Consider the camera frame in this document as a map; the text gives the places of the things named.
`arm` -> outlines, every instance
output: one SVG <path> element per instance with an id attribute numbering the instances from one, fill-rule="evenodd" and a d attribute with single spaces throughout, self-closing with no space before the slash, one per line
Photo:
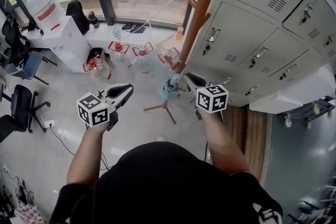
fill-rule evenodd
<path id="1" fill-rule="evenodd" d="M 216 113 L 198 110 L 203 118 L 213 165 L 229 175 L 247 172 L 248 164 Z"/>
<path id="2" fill-rule="evenodd" d="M 67 184 L 92 187 L 99 177 L 103 133 L 109 123 L 87 128 L 71 162 Z"/>

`black bag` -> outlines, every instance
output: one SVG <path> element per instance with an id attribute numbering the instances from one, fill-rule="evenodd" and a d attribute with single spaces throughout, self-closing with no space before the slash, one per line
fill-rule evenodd
<path id="1" fill-rule="evenodd" d="M 78 0 L 71 1 L 67 7 L 67 16 L 72 16 L 82 35 L 90 29 L 89 20 L 83 13 L 82 4 Z"/>

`electrical outlet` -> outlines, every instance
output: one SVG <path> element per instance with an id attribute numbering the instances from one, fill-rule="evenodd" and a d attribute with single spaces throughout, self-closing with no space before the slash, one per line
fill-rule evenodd
<path id="1" fill-rule="evenodd" d="M 45 128 L 49 128 L 51 125 L 51 127 L 55 126 L 55 120 L 50 120 L 50 121 L 45 121 L 44 122 L 44 127 Z"/>

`wooden floor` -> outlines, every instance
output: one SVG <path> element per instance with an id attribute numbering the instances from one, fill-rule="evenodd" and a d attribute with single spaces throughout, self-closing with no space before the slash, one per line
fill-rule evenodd
<path id="1" fill-rule="evenodd" d="M 267 114 L 247 107 L 228 105 L 223 118 L 226 129 L 245 154 L 250 172 L 260 180 L 266 145 Z"/>

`gray floor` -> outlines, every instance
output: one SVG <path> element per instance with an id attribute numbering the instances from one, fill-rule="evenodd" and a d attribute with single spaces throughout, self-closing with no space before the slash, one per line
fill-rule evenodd
<path id="1" fill-rule="evenodd" d="M 277 200 L 284 215 L 295 213 L 300 200 L 318 203 L 322 188 L 336 164 L 336 113 L 312 122 L 292 121 L 286 128 L 283 119 L 273 117 L 271 157 L 264 188 Z"/>
<path id="2" fill-rule="evenodd" d="M 52 52 L 48 52 L 47 57 L 57 60 Z M 123 153 L 138 145 L 155 141 L 160 135 L 165 136 L 169 142 L 183 146 L 198 158 L 204 158 L 205 131 L 203 123 L 198 121 L 194 113 L 193 105 L 189 104 L 192 100 L 189 93 L 182 93 L 180 99 L 175 96 L 169 101 L 168 106 L 177 125 L 172 123 L 163 109 L 143 111 L 144 108 L 162 103 L 159 91 L 163 82 L 171 76 L 168 67 L 161 64 L 157 54 L 154 54 L 153 61 L 154 78 L 148 82 L 132 82 L 133 96 L 118 111 L 119 121 L 116 126 L 104 134 L 103 152 L 109 166 L 114 165 Z M 76 100 L 89 91 L 94 92 L 95 87 L 87 74 L 73 73 L 61 62 L 58 63 L 57 68 L 42 62 L 38 69 L 38 77 L 50 82 L 50 86 L 47 87 L 36 79 L 11 77 L 10 86 L 5 92 L 11 94 L 13 90 L 10 90 L 16 84 L 22 84 L 31 91 L 39 92 L 37 104 L 50 101 L 51 107 L 43 107 L 38 111 L 38 116 L 43 116 L 44 121 L 51 120 L 45 112 L 58 116 L 58 123 L 53 130 L 65 141 L 63 129 L 68 148 L 76 152 L 85 132 L 85 125 L 77 115 Z M 117 76 L 116 82 L 130 81 Z M 0 116 L 10 113 L 9 106 L 10 103 L 3 99 L 0 103 Z M 10 176 L 23 178 L 27 187 L 35 192 L 36 205 L 47 216 L 54 208 L 60 188 L 66 183 L 72 155 L 50 130 L 43 133 L 35 122 L 32 126 L 32 134 L 15 132 L 0 144 L 0 169 L 6 165 Z M 14 180 L 3 174 L 0 182 L 4 182 L 15 195 L 17 186 Z"/>

